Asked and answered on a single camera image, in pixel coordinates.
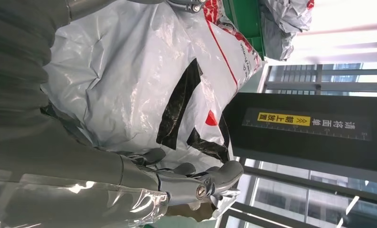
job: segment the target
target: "green plastic crate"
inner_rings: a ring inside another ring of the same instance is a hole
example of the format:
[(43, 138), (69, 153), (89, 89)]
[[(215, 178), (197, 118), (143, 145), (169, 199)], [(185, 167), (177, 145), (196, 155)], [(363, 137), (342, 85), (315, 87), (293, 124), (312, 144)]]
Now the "green plastic crate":
[(227, 17), (264, 58), (261, 15), (258, 0), (223, 0)]

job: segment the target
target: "yellow label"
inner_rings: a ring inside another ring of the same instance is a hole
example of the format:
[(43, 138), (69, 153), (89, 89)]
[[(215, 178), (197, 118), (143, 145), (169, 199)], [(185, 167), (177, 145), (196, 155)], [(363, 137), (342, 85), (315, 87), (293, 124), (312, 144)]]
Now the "yellow label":
[(277, 124), (292, 124), (300, 126), (310, 126), (311, 117), (301, 115), (285, 115), (276, 113), (259, 113), (258, 121), (277, 123)]

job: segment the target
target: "gray robot arm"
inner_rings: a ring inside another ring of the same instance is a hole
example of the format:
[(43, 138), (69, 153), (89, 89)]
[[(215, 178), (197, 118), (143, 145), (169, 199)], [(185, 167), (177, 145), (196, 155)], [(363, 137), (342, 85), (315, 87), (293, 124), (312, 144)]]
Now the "gray robot arm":
[(111, 2), (0, 0), (0, 227), (150, 223), (168, 205), (229, 189), (243, 173), (234, 161), (197, 175), (153, 170), (79, 144), (41, 113), (55, 31)]

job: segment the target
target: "metal bolt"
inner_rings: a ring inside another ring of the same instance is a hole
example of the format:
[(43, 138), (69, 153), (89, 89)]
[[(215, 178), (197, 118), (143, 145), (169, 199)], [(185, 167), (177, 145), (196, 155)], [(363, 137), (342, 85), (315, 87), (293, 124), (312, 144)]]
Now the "metal bolt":
[(197, 198), (203, 198), (206, 194), (206, 189), (203, 185), (199, 185), (197, 188)]
[(191, 8), (193, 9), (194, 12), (198, 12), (201, 9), (200, 5), (193, 5)]

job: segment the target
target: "protective plastic cover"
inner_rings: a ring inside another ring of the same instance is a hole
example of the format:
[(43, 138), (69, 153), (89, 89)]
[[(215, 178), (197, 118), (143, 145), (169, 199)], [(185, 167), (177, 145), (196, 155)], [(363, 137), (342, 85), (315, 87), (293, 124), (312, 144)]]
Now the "protective plastic cover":
[(296, 36), (296, 32), (285, 33), (282, 31), (274, 22), (268, 9), (261, 12), (261, 24), (265, 55), (279, 61), (287, 60), (293, 52), (292, 40)]
[(263, 0), (285, 33), (310, 29), (314, 0)]
[(233, 158), (222, 110), (261, 59), (222, 1), (203, 11), (119, 0), (72, 22), (57, 32), (42, 90), (103, 150), (161, 147), (161, 168), (220, 167)]
[(0, 170), (0, 228), (131, 228), (167, 211), (165, 192)]

